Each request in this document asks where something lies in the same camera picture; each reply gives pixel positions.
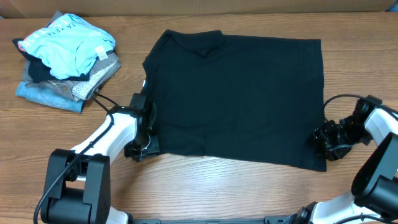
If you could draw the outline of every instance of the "brown surface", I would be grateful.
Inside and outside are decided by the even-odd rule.
[[[164,30],[221,29],[225,34],[321,39],[325,99],[339,93],[372,94],[398,108],[398,14],[89,17],[87,21],[108,30],[118,42],[122,67],[101,93],[121,105],[140,91],[145,78],[141,64]],[[15,96],[24,59],[11,39],[25,37],[45,23],[47,19],[0,20],[0,223],[31,223],[50,153],[81,143],[104,121],[105,113],[95,103],[78,115]],[[352,99],[336,100],[327,115],[348,116],[354,104]],[[356,146],[342,161],[328,163],[326,173],[170,154],[138,164],[119,155],[111,168],[112,205],[136,218],[289,214],[314,200],[348,191],[374,149],[374,144]]]
[[[51,17],[384,11],[394,0],[0,0],[0,15]]]

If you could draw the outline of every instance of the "robotic arm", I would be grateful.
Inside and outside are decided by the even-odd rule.
[[[354,179],[351,192],[328,202],[313,202],[290,216],[234,220],[133,220],[111,207],[110,164],[124,149],[136,161],[158,155],[159,143],[152,131],[156,108],[145,96],[134,94],[129,106],[112,108],[104,124],[85,142],[70,151],[56,149],[49,159],[44,192],[75,156],[113,123],[111,129],[84,153],[76,166],[50,191],[41,207],[44,223],[53,224],[357,224],[398,219],[398,121],[381,101],[368,96],[358,100],[353,115],[339,124],[325,121],[314,139],[329,160],[342,159],[357,143],[374,139],[378,148]],[[66,181],[85,181],[85,189],[66,187]]]

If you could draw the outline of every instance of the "gray garment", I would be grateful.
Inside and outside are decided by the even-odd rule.
[[[112,66],[111,69],[103,76],[100,82],[94,83],[93,88],[91,90],[91,93],[93,93],[105,80],[111,78],[119,69],[121,66],[119,62],[118,56],[111,52],[108,54],[108,58],[105,60],[97,60],[93,66],[93,68],[90,70],[90,76],[94,75],[95,73],[99,72],[100,70],[110,66],[111,64],[114,65]],[[81,83],[82,81],[70,81],[70,80],[49,80],[49,81],[42,81],[40,83],[33,83],[32,78],[29,76],[27,73],[27,69],[29,67],[30,61],[26,60],[24,64],[24,70],[22,72],[22,81],[25,82],[26,87],[41,87],[41,88],[49,88],[51,89],[54,93],[61,95],[65,98],[68,99],[73,99],[75,101],[78,101],[79,98],[74,97],[72,94],[72,88]]]

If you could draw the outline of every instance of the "table surface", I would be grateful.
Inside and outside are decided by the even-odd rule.
[[[225,16],[88,17],[118,42],[122,67],[101,93],[121,105],[140,92],[146,55],[166,29],[224,34],[321,39],[325,99],[340,93],[375,95],[398,108],[398,14],[385,12],[257,14]],[[88,102],[78,115],[15,96],[24,58],[11,40],[26,37],[48,19],[0,20],[0,223],[32,223],[43,193],[50,153],[84,141],[105,112]],[[340,119],[354,99],[331,103],[326,114]],[[112,206],[136,218],[259,218],[296,212],[313,201],[350,190],[375,150],[358,145],[327,172],[215,157],[171,154],[136,163],[119,155],[111,166]]]

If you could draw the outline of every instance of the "blue garment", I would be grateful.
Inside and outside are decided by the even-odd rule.
[[[86,75],[97,56],[113,51],[115,39],[84,19],[65,14],[47,28],[41,28],[22,41],[22,51],[42,60],[50,67],[50,74],[59,80]]]
[[[40,103],[55,108],[70,110],[76,113],[81,113],[84,107],[84,101],[74,101],[63,96],[55,94],[48,88],[40,87],[26,87],[25,82],[22,81],[16,91],[17,96],[22,96],[25,99]]]

